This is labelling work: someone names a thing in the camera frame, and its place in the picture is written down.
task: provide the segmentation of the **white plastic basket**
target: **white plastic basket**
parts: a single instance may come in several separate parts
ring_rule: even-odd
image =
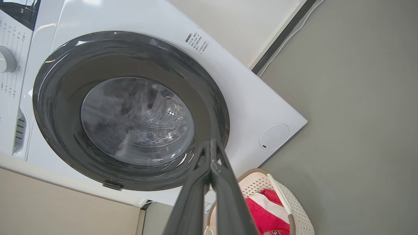
[[[288,188],[277,182],[265,170],[253,169],[247,171],[238,179],[238,185],[241,188],[244,198],[250,197],[263,189],[274,190],[288,213],[290,234],[315,235],[314,227],[299,201]],[[213,235],[216,235],[216,203],[213,204],[208,213],[208,221],[204,234],[208,235],[209,231]]]

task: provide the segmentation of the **front-loading washing machine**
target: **front-loading washing machine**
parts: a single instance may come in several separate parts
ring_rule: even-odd
[[[218,139],[239,176],[306,124],[165,0],[0,8],[0,151],[103,188],[81,192],[173,205],[203,141]]]

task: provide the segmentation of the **white stripe on garment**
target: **white stripe on garment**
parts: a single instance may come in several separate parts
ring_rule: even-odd
[[[289,223],[287,211],[284,207],[277,205],[274,202],[270,202],[263,194],[256,193],[250,196],[251,200],[257,203],[259,206],[264,208],[266,211],[276,216],[277,218]]]

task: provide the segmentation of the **power cord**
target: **power cord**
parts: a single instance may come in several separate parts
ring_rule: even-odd
[[[280,45],[279,49],[277,50],[277,52],[275,53],[275,55],[273,56],[273,58],[267,63],[267,65],[264,67],[263,71],[260,73],[259,77],[261,77],[263,75],[263,73],[265,72],[265,70],[267,69],[267,67],[271,64],[271,62],[273,62],[273,60],[277,57],[277,55],[280,53],[280,51],[283,49],[283,47],[287,44],[287,42],[292,39],[292,37],[297,34],[305,25],[306,21],[308,20],[308,18],[311,16],[311,14],[314,12],[314,10],[316,10],[316,8],[321,5],[321,3],[323,3],[325,0],[321,0],[318,4],[316,4],[307,14],[305,20],[302,23],[302,26],[300,28],[298,28],[295,32],[293,32],[290,36],[288,36],[288,38],[282,43],[282,45]]]

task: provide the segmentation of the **beige cabinet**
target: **beige cabinet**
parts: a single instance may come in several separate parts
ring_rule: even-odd
[[[139,208],[4,169],[0,179],[2,235],[142,234]]]

